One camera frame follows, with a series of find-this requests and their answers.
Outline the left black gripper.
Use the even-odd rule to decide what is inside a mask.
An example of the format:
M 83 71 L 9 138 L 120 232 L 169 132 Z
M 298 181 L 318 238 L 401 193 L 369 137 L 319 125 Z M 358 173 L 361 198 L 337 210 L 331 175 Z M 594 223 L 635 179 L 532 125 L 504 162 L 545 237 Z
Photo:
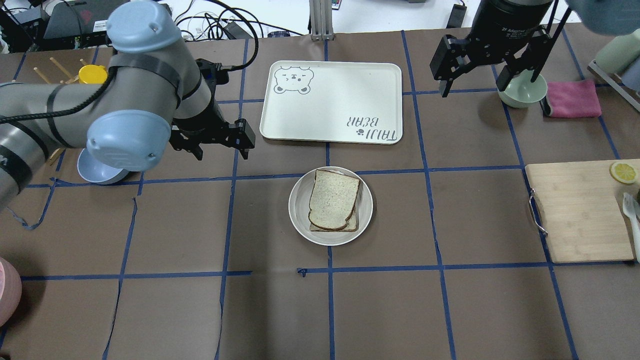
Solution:
M 175 151 L 192 153 L 203 160 L 202 144 L 219 144 L 238 150 L 243 160 L 249 159 L 256 146 L 256 135 L 249 121 L 238 118 L 226 121 L 217 101 L 211 100 L 205 109 L 189 118 L 174 118 L 169 144 Z

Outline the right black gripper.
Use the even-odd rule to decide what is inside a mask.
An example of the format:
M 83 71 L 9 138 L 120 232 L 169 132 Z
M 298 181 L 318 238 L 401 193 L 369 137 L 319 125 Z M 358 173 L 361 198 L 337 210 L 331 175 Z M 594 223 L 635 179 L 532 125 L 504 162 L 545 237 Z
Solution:
M 448 97 L 453 80 L 480 66 L 505 63 L 514 76 L 531 70 L 529 82 L 534 84 L 566 22 L 565 18 L 553 17 L 550 23 L 531 28 L 508 28 L 494 20 L 481 20 L 462 38 L 443 35 L 430 60 L 430 72 L 439 81 L 441 97 Z

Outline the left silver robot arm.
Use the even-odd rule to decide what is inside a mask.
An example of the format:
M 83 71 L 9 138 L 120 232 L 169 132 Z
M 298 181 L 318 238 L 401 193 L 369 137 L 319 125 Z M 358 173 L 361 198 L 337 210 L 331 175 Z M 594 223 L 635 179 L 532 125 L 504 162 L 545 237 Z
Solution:
M 194 59 L 169 12 L 153 0 L 130 1 L 106 21 L 115 55 L 103 84 L 1 84 L 1 206 L 32 182 L 55 150 L 87 149 L 106 166 L 148 171 L 167 144 L 202 159 L 202 144 L 242 158 L 256 135 L 244 118 L 225 121 L 217 85 L 248 64 Z

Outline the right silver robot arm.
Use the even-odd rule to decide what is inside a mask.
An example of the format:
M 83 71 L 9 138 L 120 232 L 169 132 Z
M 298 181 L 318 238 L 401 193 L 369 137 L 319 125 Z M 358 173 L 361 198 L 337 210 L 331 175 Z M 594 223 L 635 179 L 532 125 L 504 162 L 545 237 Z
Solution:
M 482 0 L 464 38 L 446 34 L 429 68 L 447 97 L 457 78 L 480 66 L 503 64 L 495 82 L 505 91 L 512 80 L 529 72 L 535 82 L 569 16 L 576 15 L 595 34 L 628 35 L 639 27 L 637 0 L 568 0 L 557 23 L 557 0 Z

